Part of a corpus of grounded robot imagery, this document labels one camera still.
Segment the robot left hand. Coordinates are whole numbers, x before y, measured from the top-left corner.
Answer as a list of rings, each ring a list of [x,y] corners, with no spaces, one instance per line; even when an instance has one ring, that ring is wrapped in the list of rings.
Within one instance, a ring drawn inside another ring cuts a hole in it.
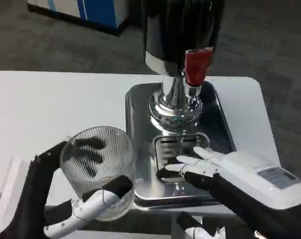
[[[121,174],[79,200],[46,209],[66,144],[64,140],[36,155],[29,165],[19,158],[10,162],[0,194],[0,239],[60,239],[85,227],[132,190],[133,180]]]

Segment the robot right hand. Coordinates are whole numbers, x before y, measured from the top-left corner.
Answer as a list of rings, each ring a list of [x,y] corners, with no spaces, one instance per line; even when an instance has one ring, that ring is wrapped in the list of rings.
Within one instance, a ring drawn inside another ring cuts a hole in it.
[[[301,239],[301,179],[245,151],[223,154],[194,147],[195,156],[179,155],[157,177],[178,174],[209,192],[257,234],[268,239]]]

